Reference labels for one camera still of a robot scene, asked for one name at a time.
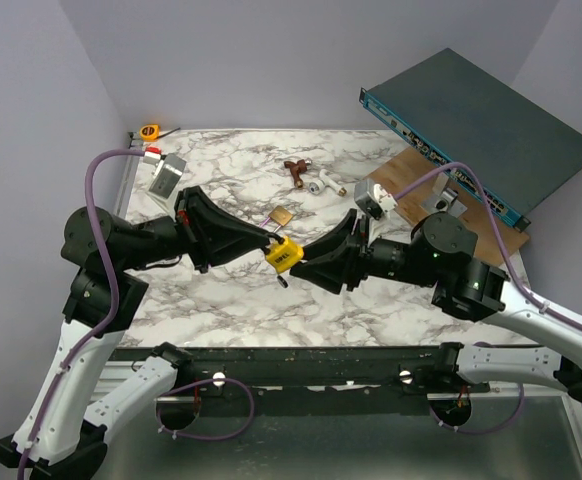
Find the small brass long-shackle padlock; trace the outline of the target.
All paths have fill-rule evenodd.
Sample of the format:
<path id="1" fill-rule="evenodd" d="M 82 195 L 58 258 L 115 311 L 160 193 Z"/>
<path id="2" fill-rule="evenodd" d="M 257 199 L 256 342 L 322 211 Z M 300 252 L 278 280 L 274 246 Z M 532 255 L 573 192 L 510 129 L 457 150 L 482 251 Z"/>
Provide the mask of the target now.
<path id="1" fill-rule="evenodd" d="M 273 231 L 278 232 L 293 219 L 294 214 L 290 212 L 283 206 L 274 207 L 268 214 L 267 217 L 260 224 L 261 228 L 267 225 L 273 225 Z"/>

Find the wooden board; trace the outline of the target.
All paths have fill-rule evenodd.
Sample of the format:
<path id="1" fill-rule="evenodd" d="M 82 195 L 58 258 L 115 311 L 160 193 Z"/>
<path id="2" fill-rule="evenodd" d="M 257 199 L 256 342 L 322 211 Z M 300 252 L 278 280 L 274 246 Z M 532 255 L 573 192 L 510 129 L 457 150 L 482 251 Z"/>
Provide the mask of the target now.
<path id="1" fill-rule="evenodd" d="M 389 193 L 397 194 L 433 168 L 434 165 L 422 155 L 412 148 L 407 148 L 373 171 L 369 177 Z M 434 194 L 434 184 L 434 179 L 428 180 L 397 202 L 397 214 L 411 226 L 415 226 L 429 214 L 425 208 L 425 202 Z M 457 182 L 450 180 L 447 186 L 458 192 L 457 202 L 467 208 L 459 216 L 459 220 L 469 230 L 478 235 L 475 256 L 492 265 L 503 265 L 503 257 L 484 205 L 462 189 Z M 499 218 L 495 218 L 495 220 L 506 249 L 510 254 L 509 259 L 515 265 L 518 265 L 522 261 L 519 250 L 529 240 L 529 235 L 517 232 L 515 229 L 505 225 Z"/>

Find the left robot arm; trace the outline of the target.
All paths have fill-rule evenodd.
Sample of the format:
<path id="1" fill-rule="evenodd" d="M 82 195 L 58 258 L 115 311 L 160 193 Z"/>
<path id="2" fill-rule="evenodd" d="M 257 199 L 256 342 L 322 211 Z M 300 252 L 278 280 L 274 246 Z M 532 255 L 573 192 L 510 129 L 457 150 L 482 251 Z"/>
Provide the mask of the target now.
<path id="1" fill-rule="evenodd" d="M 90 479 L 119 430 L 159 395 L 185 393 L 196 372 L 190 355 L 164 343 L 140 370 L 99 402 L 91 396 L 148 290 L 135 272 L 188 257 L 205 273 L 277 235 L 217 207 L 199 187 L 176 197 L 174 215 L 132 224 L 93 203 L 64 230 L 62 257 L 77 265 L 60 340 L 28 416 L 0 439 L 0 463 L 20 479 Z"/>

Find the teal network switch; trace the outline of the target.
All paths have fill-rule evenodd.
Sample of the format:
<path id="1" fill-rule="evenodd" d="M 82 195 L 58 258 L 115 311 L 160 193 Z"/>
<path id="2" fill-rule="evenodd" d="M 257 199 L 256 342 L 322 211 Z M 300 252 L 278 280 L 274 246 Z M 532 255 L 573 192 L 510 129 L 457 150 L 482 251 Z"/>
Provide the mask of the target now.
<path id="1" fill-rule="evenodd" d="M 430 163 L 486 198 L 518 231 L 582 170 L 582 134 L 446 48 L 359 95 L 362 106 Z"/>

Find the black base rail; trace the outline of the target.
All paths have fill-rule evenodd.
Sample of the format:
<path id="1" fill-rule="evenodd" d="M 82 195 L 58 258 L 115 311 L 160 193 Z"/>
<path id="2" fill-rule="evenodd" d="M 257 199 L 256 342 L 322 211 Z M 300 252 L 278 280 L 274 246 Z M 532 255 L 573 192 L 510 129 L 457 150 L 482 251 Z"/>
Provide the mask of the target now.
<path id="1" fill-rule="evenodd" d="M 238 417 L 339 416 L 397 413 L 426 415 L 429 400 L 464 399 L 487 393 L 493 382 L 564 389 L 575 365 L 545 347 L 255 347 L 118 348 L 110 360 L 137 372 L 152 353 L 176 363 L 184 386 L 221 373 L 223 386 L 197 385 L 193 392 L 161 400 L 169 421 L 198 414 Z"/>

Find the brown faucet tap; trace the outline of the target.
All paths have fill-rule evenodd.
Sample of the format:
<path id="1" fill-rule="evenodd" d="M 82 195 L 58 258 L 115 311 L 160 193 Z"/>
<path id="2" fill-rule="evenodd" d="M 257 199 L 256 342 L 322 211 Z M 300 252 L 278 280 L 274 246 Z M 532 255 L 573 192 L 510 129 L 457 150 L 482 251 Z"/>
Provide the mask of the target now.
<path id="1" fill-rule="evenodd" d="M 286 160 L 283 162 L 283 167 L 289 171 L 293 179 L 294 187 L 297 189 L 304 187 L 304 181 L 301 175 L 306 173 L 311 165 L 312 161 L 310 159 L 301 159 L 298 161 Z"/>

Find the metal switch stand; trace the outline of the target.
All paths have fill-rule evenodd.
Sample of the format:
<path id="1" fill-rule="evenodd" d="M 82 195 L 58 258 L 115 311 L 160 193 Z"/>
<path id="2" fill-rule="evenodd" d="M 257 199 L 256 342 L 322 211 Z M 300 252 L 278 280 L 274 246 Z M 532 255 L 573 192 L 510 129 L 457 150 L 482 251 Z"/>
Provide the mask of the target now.
<path id="1" fill-rule="evenodd" d="M 459 192 L 451 187 L 451 180 L 445 173 L 437 175 L 432 193 L 421 203 L 421 207 L 429 214 L 447 212 L 456 218 L 467 211 Z"/>

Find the white faucet tap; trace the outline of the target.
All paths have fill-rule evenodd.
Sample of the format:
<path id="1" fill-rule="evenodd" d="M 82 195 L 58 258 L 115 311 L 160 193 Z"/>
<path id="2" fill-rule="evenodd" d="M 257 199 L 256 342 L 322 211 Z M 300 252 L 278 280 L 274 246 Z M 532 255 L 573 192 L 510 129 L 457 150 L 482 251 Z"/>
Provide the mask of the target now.
<path id="1" fill-rule="evenodd" d="M 345 187 L 336 182 L 325 169 L 321 169 L 318 177 L 308 184 L 308 190 L 314 195 L 318 195 L 326 189 L 333 190 L 338 196 L 344 197 L 347 194 Z"/>

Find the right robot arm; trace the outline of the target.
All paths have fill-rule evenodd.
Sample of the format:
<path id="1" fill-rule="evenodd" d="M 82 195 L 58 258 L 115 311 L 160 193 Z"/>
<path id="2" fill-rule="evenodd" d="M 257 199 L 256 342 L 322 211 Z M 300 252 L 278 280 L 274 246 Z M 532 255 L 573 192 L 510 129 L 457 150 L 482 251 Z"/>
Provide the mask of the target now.
<path id="1" fill-rule="evenodd" d="M 372 238 L 370 218 L 349 212 L 305 248 L 290 274 L 333 294 L 369 277 L 430 287 L 432 305 L 445 314 L 529 339 L 521 347 L 451 346 L 430 370 L 442 391 L 498 381 L 545 386 L 582 403 L 582 315 L 523 293 L 511 275 L 475 257 L 477 240 L 446 213 L 426 217 L 407 243 Z"/>

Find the yellow padlock with keys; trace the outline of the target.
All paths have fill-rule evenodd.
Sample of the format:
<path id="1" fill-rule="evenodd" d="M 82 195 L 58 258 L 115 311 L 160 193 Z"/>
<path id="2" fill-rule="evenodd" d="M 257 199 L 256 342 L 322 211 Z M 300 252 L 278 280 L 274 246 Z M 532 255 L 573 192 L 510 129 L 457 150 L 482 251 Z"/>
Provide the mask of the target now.
<path id="1" fill-rule="evenodd" d="M 276 279 L 283 287 L 288 287 L 288 282 L 282 274 L 289 271 L 304 257 L 303 247 L 288 236 L 275 239 L 269 246 L 263 248 L 264 258 L 276 272 Z"/>

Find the orange tape measure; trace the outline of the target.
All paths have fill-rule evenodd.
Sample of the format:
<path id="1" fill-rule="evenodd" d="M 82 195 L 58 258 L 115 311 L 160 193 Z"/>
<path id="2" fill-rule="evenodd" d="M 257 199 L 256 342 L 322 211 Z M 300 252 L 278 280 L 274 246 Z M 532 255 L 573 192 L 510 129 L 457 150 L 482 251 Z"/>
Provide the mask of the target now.
<path id="1" fill-rule="evenodd" d="M 143 142 L 151 143 L 165 138 L 180 130 L 180 127 L 172 128 L 170 130 L 163 130 L 159 124 L 146 124 L 140 128 L 139 136 Z"/>

